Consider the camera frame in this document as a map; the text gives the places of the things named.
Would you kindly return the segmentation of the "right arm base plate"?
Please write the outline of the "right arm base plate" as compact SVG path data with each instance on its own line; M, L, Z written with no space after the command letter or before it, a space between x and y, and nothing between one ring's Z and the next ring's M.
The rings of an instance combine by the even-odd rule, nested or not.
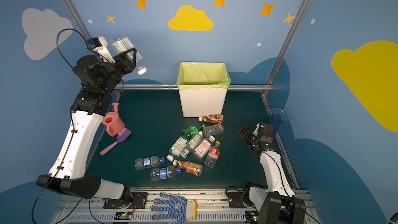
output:
M240 191L228 191L226 196L228 197L229 208L248 208Z

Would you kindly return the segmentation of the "brown coffee bottle front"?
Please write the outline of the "brown coffee bottle front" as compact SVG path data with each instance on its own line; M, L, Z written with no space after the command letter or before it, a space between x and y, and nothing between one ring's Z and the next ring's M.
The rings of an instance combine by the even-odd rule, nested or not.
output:
M203 171L203 166L190 161L174 160L173 166L181 168L181 170L186 171L189 174L195 176L201 176Z

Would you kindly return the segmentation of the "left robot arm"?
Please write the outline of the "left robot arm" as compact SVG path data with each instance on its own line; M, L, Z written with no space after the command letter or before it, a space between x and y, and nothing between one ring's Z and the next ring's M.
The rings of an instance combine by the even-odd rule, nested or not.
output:
M82 88L70 108L71 124L57 160L47 175L40 175L37 186L59 194L84 199L128 199L126 186L87 176L86 162L95 134L112 101L111 93L125 74L136 67L135 48L118 54L114 63L101 61L98 56L80 58L73 72Z

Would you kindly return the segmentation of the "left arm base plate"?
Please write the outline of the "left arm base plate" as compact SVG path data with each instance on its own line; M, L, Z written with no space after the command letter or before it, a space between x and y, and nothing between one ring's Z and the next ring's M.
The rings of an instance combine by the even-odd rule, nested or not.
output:
M144 209L148 198L147 192L126 193L121 199L106 199L103 209Z

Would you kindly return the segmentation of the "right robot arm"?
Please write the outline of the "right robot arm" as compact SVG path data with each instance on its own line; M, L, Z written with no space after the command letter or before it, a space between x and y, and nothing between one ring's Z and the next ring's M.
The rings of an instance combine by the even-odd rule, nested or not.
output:
M238 130L246 145L259 155L267 189L248 183L243 193L246 204L258 211L258 224L303 224L306 205L296 197L285 175L281 155L273 145L273 128L258 123L252 130L245 125Z

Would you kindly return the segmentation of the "blue label bottle front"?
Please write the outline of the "blue label bottle front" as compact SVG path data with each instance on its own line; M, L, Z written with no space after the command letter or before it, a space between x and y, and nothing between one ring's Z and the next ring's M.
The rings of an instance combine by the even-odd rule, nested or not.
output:
M166 180L175 177L177 174L181 174L181 168L175 166L168 166L163 168L155 168L151 170L150 176L151 181Z

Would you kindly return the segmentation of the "red label yellow cap bottle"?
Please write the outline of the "red label yellow cap bottle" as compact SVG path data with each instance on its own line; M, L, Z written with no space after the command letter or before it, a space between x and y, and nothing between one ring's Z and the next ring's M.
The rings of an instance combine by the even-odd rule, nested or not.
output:
M220 146L221 143L219 141L216 141L215 144L211 146L204 163L205 166L211 169L213 169L216 166L220 156Z

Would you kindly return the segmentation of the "blue label bottle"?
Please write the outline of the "blue label bottle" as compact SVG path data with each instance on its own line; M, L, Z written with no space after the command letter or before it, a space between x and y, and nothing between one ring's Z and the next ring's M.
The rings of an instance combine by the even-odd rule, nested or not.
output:
M177 174L181 174L181 168L175 166L168 166L163 168L155 168L151 170L150 176L151 181L166 180L175 177Z
M156 168L161 164L165 163L164 157L152 156L146 158L138 158L135 160L135 170L143 170Z

